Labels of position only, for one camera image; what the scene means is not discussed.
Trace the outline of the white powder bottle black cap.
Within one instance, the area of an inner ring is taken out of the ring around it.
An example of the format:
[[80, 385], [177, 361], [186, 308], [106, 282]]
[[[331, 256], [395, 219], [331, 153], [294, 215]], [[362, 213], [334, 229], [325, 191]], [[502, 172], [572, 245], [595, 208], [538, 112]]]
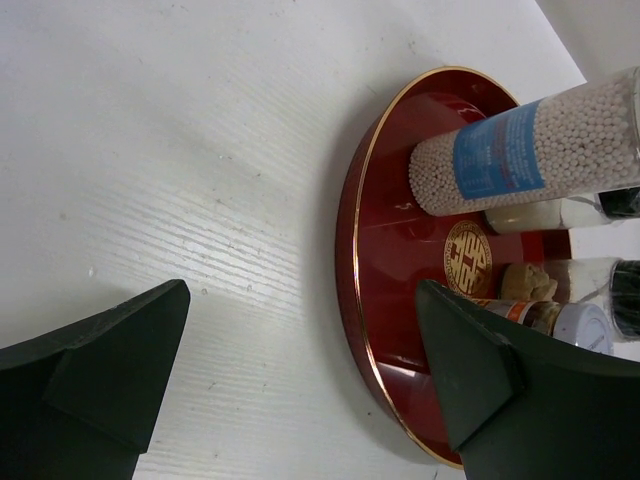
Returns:
[[498, 207], [484, 217], [498, 234], [608, 225], [639, 217], [639, 188]]

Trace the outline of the brown spice bottle black cap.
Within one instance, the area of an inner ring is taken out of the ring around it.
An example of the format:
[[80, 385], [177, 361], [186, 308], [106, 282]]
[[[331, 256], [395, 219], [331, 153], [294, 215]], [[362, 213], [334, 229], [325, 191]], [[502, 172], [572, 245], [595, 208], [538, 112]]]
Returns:
[[513, 263], [499, 297], [593, 303], [602, 308], [618, 342], [639, 339], [639, 262], [615, 257]]

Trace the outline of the tall bottle blue label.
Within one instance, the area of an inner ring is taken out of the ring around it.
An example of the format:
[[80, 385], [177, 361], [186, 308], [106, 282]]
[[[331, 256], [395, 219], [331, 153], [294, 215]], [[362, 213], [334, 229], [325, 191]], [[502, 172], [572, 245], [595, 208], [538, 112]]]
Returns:
[[427, 139], [411, 153], [408, 175], [432, 216], [636, 187], [639, 70]]

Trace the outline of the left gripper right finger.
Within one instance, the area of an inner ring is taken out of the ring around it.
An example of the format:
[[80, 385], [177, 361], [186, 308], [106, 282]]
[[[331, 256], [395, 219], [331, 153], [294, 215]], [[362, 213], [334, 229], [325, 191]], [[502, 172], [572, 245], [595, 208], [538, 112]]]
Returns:
[[423, 280], [415, 306], [448, 443], [470, 479], [635, 479], [639, 366]]

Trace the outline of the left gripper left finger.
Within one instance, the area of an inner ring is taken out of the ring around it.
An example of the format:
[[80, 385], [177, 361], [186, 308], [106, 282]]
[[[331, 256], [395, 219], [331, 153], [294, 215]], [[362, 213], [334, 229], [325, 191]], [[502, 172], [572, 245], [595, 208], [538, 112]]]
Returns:
[[173, 279], [2, 349], [2, 478], [132, 478], [189, 305], [185, 281]]

